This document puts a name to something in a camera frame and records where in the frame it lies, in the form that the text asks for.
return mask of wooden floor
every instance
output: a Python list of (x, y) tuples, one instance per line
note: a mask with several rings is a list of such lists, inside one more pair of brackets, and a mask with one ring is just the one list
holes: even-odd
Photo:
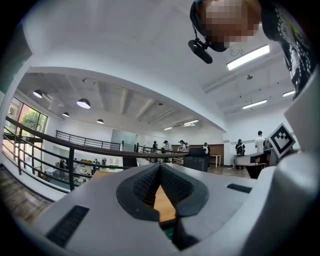
[(210, 168), (208, 169), (208, 173), (250, 178), (250, 175), (247, 172), (246, 168), (244, 168), (244, 170), (241, 170), (241, 169), (236, 170), (236, 168), (232, 169), (232, 166), (218, 165), (216, 168), (215, 165), (211, 165)]
[(4, 168), (0, 168), (0, 191), (11, 214), (29, 224), (52, 204), (24, 187)]
[[(216, 168), (215, 166), (212, 166), (209, 168), (208, 172), (218, 175), (250, 178), (246, 169), (237, 171), (230, 167), (218, 166)], [(113, 173), (97, 171), (92, 178), (98, 179), (99, 177), (110, 174)], [(0, 190), (2, 200), (9, 208), (11, 214), (30, 224), (52, 204), (24, 187), (4, 168), (0, 168)], [(176, 210), (170, 203), (161, 186), (156, 193), (154, 209), (160, 212), (161, 222), (175, 218)]]

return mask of person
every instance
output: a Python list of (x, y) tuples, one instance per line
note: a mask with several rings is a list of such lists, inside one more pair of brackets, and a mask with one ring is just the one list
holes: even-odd
[(156, 141), (154, 141), (152, 145), (152, 153), (157, 153), (157, 149), (158, 149), (158, 144)]
[(242, 157), (245, 155), (245, 144), (242, 143), (242, 140), (239, 139), (238, 143), (235, 145), (236, 157)]
[(210, 146), (206, 142), (203, 144), (203, 150), (205, 150), (205, 149), (207, 149), (207, 153), (206, 154), (209, 156), (209, 159), (210, 159)]
[(183, 140), (180, 140), (179, 143), (180, 146), (178, 148), (178, 152), (188, 152), (185, 142)]
[(73, 172), (75, 173), (77, 169), (77, 163), (73, 162)]
[(210, 146), (208, 145), (208, 143), (205, 142), (205, 143), (203, 144), (203, 148), (207, 148), (207, 149), (208, 149), (207, 155), (210, 156)]
[(225, 51), (230, 42), (243, 42), (254, 36), (262, 24), (266, 37), (278, 42), (283, 50), (295, 99), (315, 70), (317, 58), (297, 21), (279, 2), (196, 0), (190, 9), (190, 19), (194, 28), (217, 52)]
[(258, 138), (254, 141), (254, 147), (256, 148), (256, 152), (260, 153), (264, 151), (265, 138), (262, 137), (262, 131), (258, 131)]
[[(163, 143), (164, 143), (164, 150), (170, 150), (170, 151), (173, 150), (171, 144), (170, 144), (167, 140), (165, 140)], [(164, 162), (167, 163), (168, 160), (169, 160), (169, 162), (172, 161), (171, 158), (165, 158), (165, 159), (164, 159)]]
[(164, 149), (172, 151), (172, 146), (167, 140), (164, 141)]

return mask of fluorescent light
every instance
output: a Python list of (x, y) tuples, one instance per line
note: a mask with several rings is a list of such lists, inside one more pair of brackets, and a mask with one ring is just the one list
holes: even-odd
[(251, 107), (254, 107), (254, 106), (258, 106), (258, 105), (261, 105), (263, 103), (266, 103), (267, 100), (262, 100), (262, 101), (259, 101), (259, 102), (256, 102), (256, 103), (252, 103), (250, 105), (246, 105), (246, 106), (243, 106), (242, 108), (245, 110), (245, 109), (248, 109), (248, 108), (251, 108)]
[(191, 122), (186, 122), (184, 123), (183, 125), (189, 125), (189, 124), (193, 124), (193, 123), (196, 123), (196, 122), (199, 122), (199, 120), (194, 120), (194, 121), (191, 121)]
[(33, 92), (33, 94), (35, 95), (35, 96), (37, 96), (38, 98), (42, 98), (42, 91), (41, 90), (35, 90), (34, 92)]
[(284, 93), (282, 97), (286, 97), (286, 96), (289, 96), (289, 95), (294, 94), (294, 93), (295, 93), (295, 90), (288, 91), (288, 92)]
[(249, 61), (252, 61), (252, 60), (254, 60), (262, 55), (265, 55), (269, 52), (270, 52), (269, 45), (264, 45), (258, 49), (255, 49), (251, 52), (248, 52), (247, 54), (245, 54), (239, 58), (236, 58), (235, 60), (227, 63), (226, 66), (228, 67), (229, 70), (233, 70), (236, 67), (239, 67), (242, 64), (245, 64)]

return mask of ceiling light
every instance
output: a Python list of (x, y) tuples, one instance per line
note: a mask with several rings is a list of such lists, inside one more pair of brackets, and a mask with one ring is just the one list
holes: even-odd
[(294, 94), (294, 93), (295, 93), (295, 90), (288, 91), (288, 92), (284, 93), (282, 97), (286, 97), (286, 96), (289, 96), (289, 95)]
[(235, 60), (229, 62), (226, 64), (226, 66), (228, 67), (229, 70), (233, 70), (235, 69), (236, 67), (239, 67), (241, 66), (242, 64), (245, 64), (249, 61), (252, 61), (262, 55), (265, 55), (267, 53), (270, 52), (270, 47), (269, 45), (264, 45), (258, 49), (255, 49), (251, 52), (248, 52), (247, 54), (239, 57), (239, 58), (236, 58)]
[(186, 122), (184, 123), (183, 125), (189, 125), (189, 124), (193, 124), (193, 123), (196, 123), (196, 122), (199, 122), (199, 120), (194, 120), (194, 121), (191, 121), (191, 122)]
[(33, 94), (35, 95), (35, 96), (37, 96), (38, 98), (42, 98), (42, 91), (41, 90), (35, 90), (34, 92), (33, 92)]
[(256, 102), (256, 103), (252, 103), (250, 105), (246, 105), (246, 106), (243, 106), (242, 108), (245, 110), (245, 109), (248, 109), (248, 108), (251, 108), (251, 107), (254, 107), (254, 106), (258, 106), (260, 104), (263, 104), (263, 103), (266, 103), (267, 100), (262, 100), (262, 101), (259, 101), (259, 102)]
[(81, 98), (77, 101), (77, 104), (81, 107), (81, 108), (85, 108), (85, 109), (90, 109), (90, 102), (89, 100), (87, 100), (86, 98)]

